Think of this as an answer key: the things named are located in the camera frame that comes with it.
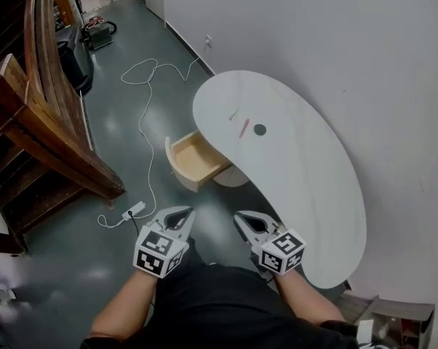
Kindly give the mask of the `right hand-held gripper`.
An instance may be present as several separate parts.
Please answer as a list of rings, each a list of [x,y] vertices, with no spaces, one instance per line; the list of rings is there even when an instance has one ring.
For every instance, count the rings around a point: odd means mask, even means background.
[[[265,240],[265,233],[273,233],[280,227],[270,215],[256,211],[235,212],[234,225],[251,246],[261,273],[283,276],[301,264],[306,242],[295,231],[278,232]]]

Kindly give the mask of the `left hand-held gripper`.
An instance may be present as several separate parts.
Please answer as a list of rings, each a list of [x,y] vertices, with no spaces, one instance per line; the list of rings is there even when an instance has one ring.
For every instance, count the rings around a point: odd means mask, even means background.
[[[144,226],[135,242],[133,266],[157,278],[170,274],[188,251],[189,245],[184,241],[188,240],[195,216],[196,210],[191,206],[158,211],[146,225],[158,223],[162,229],[172,230],[177,239]]]

